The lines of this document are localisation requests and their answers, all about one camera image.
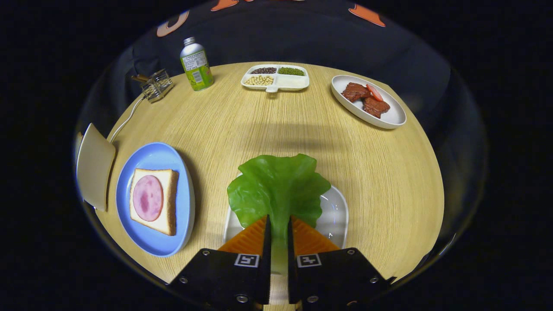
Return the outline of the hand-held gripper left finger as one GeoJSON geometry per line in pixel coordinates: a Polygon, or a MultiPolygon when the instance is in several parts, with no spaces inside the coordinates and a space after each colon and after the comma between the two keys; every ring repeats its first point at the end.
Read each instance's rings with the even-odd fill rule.
{"type": "Polygon", "coordinates": [[[219,249],[202,248],[168,285],[206,311],[261,311],[270,298],[271,224],[265,215],[219,249]]]}

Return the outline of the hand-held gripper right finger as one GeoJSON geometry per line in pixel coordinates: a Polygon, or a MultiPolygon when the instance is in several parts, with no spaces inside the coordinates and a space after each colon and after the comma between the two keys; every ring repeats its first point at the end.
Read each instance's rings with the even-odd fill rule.
{"type": "Polygon", "coordinates": [[[366,311],[391,291],[357,248],[338,248],[298,217],[288,224],[288,296],[297,311],[366,311]]]}

